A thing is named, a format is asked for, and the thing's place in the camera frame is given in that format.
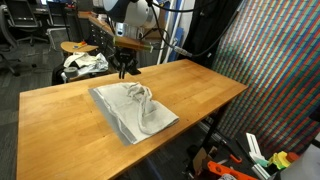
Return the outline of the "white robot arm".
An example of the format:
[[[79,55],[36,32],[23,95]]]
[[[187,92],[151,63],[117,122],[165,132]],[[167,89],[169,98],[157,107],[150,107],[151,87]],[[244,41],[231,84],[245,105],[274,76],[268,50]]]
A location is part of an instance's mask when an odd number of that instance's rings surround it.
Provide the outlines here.
[[[173,46],[164,37],[164,29],[159,24],[159,11],[155,6],[161,8],[153,0],[103,0],[103,8],[108,17],[113,21],[122,24],[128,24],[134,27],[152,29],[155,28],[162,41],[178,54],[191,57],[192,54],[178,46]],[[134,75],[140,73],[136,68],[136,61],[132,55],[134,49],[122,46],[116,51],[116,58],[119,62],[119,78],[123,79],[126,72],[132,72]]]

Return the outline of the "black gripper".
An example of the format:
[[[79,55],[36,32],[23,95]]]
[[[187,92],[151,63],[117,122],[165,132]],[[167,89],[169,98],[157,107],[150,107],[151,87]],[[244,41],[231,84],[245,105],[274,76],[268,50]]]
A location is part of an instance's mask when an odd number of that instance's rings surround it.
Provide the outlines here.
[[[132,50],[133,49],[129,48],[117,48],[115,50],[111,63],[116,69],[119,69],[119,79],[125,78],[127,64],[131,60],[130,52]]]

